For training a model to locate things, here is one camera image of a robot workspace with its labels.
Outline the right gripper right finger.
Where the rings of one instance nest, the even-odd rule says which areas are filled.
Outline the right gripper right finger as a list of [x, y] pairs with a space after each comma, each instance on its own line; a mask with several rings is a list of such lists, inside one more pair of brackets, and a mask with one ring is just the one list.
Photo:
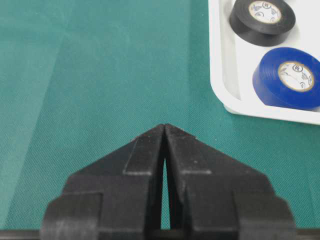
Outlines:
[[170, 225], [189, 240], [294, 240], [293, 214], [266, 175], [165, 125]]

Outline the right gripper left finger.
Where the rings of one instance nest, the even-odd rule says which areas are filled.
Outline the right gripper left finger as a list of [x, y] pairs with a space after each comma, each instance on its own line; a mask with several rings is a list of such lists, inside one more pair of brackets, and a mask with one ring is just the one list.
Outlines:
[[48, 204], [43, 240], [144, 240], [161, 227], [165, 127], [70, 175]]

